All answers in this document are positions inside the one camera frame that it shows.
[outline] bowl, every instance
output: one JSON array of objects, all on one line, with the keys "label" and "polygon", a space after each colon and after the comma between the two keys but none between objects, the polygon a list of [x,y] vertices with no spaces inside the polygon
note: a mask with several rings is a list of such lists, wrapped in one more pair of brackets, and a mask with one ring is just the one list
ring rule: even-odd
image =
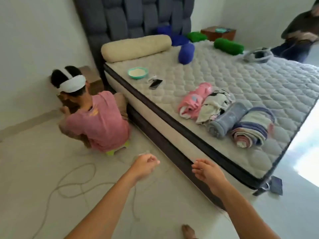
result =
[{"label": "bowl", "polygon": [[148,69],[143,68],[143,67],[135,67],[132,69],[129,69],[127,71],[127,74],[132,78],[132,79],[141,79],[144,78],[145,76],[148,75]]}]

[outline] green bowl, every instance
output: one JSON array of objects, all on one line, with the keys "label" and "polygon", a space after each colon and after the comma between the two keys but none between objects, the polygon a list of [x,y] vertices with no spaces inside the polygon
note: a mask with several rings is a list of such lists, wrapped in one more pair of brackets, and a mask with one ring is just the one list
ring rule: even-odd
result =
[{"label": "green bowl", "polygon": [[[135,70],[135,69],[142,69],[142,70],[145,71],[145,74],[142,75],[142,76],[132,76],[132,75],[130,75],[130,72],[131,72],[132,70]],[[127,71],[127,74],[128,74],[132,79],[138,80],[138,79],[144,78],[145,76],[148,75],[148,69],[143,68],[143,67],[135,67],[135,68],[129,69],[129,70]]]}]

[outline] small plastic stool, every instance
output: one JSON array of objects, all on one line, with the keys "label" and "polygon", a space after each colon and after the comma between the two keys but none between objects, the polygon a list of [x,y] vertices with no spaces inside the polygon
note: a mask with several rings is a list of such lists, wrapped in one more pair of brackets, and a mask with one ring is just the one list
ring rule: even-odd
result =
[{"label": "small plastic stool", "polygon": [[129,142],[129,140],[127,140],[127,141],[125,142],[125,144],[123,144],[121,147],[116,148],[116,149],[113,149],[113,150],[108,151],[108,152],[105,152],[105,153],[106,153],[107,156],[113,156],[114,153],[115,153],[117,150],[120,150],[121,148],[128,148],[129,146],[130,146],[130,142]]}]

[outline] white wall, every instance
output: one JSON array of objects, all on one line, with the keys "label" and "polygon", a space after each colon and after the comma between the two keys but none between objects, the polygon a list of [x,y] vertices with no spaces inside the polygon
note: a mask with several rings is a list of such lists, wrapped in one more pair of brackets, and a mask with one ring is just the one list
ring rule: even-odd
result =
[{"label": "white wall", "polygon": [[224,0],[195,0],[192,20],[192,31],[216,26],[220,23]]},{"label": "white wall", "polygon": [[281,33],[315,0],[225,0],[220,24],[237,29],[235,40],[247,49],[274,47]]},{"label": "white wall", "polygon": [[0,130],[60,106],[48,76],[94,67],[72,0],[0,0]]}]

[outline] headboard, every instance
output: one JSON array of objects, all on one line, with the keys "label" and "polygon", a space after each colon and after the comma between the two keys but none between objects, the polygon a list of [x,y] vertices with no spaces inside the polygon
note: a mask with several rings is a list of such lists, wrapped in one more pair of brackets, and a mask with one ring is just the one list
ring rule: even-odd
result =
[{"label": "headboard", "polygon": [[103,44],[155,34],[171,24],[176,34],[191,30],[194,0],[73,0],[104,85]]}]

